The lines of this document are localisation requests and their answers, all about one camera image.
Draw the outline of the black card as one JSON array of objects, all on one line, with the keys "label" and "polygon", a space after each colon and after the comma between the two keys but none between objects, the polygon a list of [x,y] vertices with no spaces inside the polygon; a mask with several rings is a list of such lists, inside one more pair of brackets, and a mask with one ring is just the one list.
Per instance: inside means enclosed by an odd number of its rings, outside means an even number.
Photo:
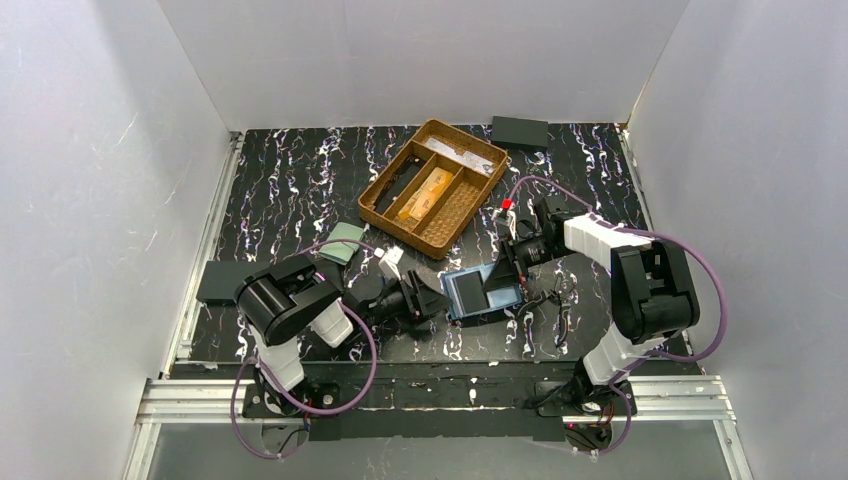
[{"label": "black card", "polygon": [[483,290],[483,280],[479,271],[458,276],[454,285],[460,317],[475,315],[489,307],[489,300]]}]

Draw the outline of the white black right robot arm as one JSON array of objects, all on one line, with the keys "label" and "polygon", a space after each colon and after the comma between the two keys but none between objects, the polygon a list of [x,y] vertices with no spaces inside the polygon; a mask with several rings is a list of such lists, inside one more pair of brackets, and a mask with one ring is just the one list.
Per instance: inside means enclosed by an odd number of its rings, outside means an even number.
[{"label": "white black right robot arm", "polygon": [[609,272],[612,324],[560,392],[574,403],[592,401],[621,383],[636,360],[699,321],[686,254],[673,242],[616,231],[559,196],[542,198],[533,210],[538,232],[502,240],[483,288],[522,284],[531,267],[570,254]]}]

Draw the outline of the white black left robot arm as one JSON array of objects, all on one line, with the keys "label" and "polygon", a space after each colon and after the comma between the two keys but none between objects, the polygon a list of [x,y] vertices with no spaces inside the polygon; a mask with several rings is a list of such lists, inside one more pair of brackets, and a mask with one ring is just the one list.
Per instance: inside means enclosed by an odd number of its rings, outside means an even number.
[{"label": "white black left robot arm", "polygon": [[298,346],[304,331],[312,331],[332,349],[347,347],[366,331],[414,335],[421,324],[452,305],[413,270],[397,275],[387,269],[346,286],[338,264],[307,255],[247,276],[233,299],[256,342],[257,390],[270,411],[285,416],[298,411],[286,393],[312,404],[327,392],[321,385],[305,383]]}]

